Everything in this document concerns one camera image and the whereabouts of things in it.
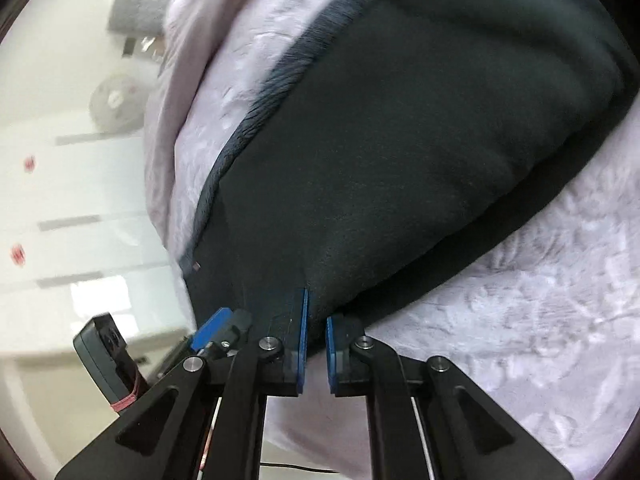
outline silver screw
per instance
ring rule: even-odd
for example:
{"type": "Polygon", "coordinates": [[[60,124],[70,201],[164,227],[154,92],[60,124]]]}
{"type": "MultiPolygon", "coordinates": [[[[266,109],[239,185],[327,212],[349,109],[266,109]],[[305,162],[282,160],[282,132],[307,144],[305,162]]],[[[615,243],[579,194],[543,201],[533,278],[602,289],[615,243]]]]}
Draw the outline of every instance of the silver screw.
{"type": "Polygon", "coordinates": [[[446,357],[442,357],[441,355],[436,355],[436,357],[432,357],[429,359],[431,369],[436,370],[437,372],[446,372],[449,370],[451,366],[451,361],[449,361],[446,357]]]}
{"type": "Polygon", "coordinates": [[[204,348],[200,349],[196,354],[198,357],[203,357],[207,355],[207,351],[213,346],[213,343],[209,341],[204,348]]]}
{"type": "Polygon", "coordinates": [[[360,336],[356,339],[356,346],[361,350],[371,350],[373,348],[373,339],[368,335],[360,336]]]}
{"type": "Polygon", "coordinates": [[[271,351],[271,350],[275,350],[280,346],[280,340],[277,337],[273,337],[269,335],[267,337],[263,337],[262,339],[260,339],[260,342],[258,343],[258,345],[263,350],[271,351]]]}
{"type": "Polygon", "coordinates": [[[197,372],[202,368],[203,364],[202,359],[199,357],[187,357],[182,363],[182,368],[188,372],[197,372]]]}

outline lavender blanket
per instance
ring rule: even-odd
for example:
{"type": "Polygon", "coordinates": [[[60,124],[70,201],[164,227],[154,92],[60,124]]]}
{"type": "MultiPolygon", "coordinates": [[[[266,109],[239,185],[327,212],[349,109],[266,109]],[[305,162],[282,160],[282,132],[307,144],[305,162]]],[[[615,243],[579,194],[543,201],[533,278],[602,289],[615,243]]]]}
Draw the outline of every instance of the lavender blanket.
{"type": "Polygon", "coordinates": [[[166,53],[145,114],[146,208],[170,252],[169,201],[174,192],[174,144],[192,109],[200,79],[246,0],[173,0],[164,24],[166,53]]]}
{"type": "MultiPolygon", "coordinates": [[[[202,1],[172,3],[170,16],[199,17],[174,20],[186,27],[184,38],[197,36],[193,24],[211,11],[202,1]]],[[[184,80],[193,103],[183,100],[184,114],[172,116],[176,97],[161,82],[147,117],[146,177],[152,219],[174,258],[191,237],[204,181],[260,82],[329,1],[247,0],[224,40],[213,42],[208,68],[185,61],[189,40],[170,40],[190,67],[184,80]],[[163,116],[170,128],[162,129],[163,116]]],[[[640,406],[639,162],[636,101],[547,208],[370,329],[402,354],[449,356],[577,480],[594,478],[640,406]]],[[[270,400],[268,438],[353,479],[370,478],[364,403],[330,397],[322,356],[309,363],[305,391],[270,400]]]]}

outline black mount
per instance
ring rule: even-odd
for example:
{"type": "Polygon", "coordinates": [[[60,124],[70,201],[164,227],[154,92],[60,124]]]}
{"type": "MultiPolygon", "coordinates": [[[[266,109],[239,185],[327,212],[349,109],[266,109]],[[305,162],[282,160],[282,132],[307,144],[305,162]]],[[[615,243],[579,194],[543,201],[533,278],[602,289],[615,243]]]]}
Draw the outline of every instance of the black mount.
{"type": "MultiPolygon", "coordinates": [[[[221,325],[216,344],[160,374],[56,480],[196,480],[209,435],[202,480],[257,480],[267,396],[302,392],[307,295],[296,298],[247,338],[229,336],[247,333],[236,311],[244,332],[221,325]]],[[[367,399],[374,480],[571,480],[448,359],[400,357],[340,315],[326,335],[332,392],[367,399]]]]}

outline red sticker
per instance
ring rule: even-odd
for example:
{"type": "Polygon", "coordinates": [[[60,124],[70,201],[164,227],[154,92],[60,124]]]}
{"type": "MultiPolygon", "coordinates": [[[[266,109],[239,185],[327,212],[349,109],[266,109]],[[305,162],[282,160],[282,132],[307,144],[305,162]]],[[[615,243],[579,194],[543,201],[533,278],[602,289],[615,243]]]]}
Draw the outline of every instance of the red sticker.
{"type": "Polygon", "coordinates": [[[36,158],[31,155],[24,159],[24,171],[27,173],[33,173],[36,168],[36,158]]]}
{"type": "Polygon", "coordinates": [[[25,264],[24,248],[20,244],[15,244],[11,248],[11,259],[17,266],[23,266],[25,264]]]}

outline blue plastic tab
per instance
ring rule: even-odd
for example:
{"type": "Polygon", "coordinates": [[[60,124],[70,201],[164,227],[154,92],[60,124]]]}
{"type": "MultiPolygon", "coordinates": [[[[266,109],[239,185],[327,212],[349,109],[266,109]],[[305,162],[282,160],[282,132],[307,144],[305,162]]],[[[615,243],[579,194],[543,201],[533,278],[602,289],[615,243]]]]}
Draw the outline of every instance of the blue plastic tab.
{"type": "Polygon", "coordinates": [[[302,298],[302,315],[300,319],[300,346],[298,348],[298,393],[305,388],[306,368],[306,319],[309,311],[309,291],[305,289],[302,298]]]}
{"type": "Polygon", "coordinates": [[[194,352],[202,350],[213,336],[222,328],[222,326],[231,318],[233,311],[224,306],[213,316],[207,319],[207,322],[201,326],[191,338],[191,349],[194,352]]]}
{"type": "Polygon", "coordinates": [[[331,393],[334,394],[337,386],[337,375],[335,371],[335,341],[334,341],[334,320],[329,317],[326,320],[326,331],[325,331],[325,339],[326,339],[326,370],[327,375],[329,377],[329,389],[331,393]]]}

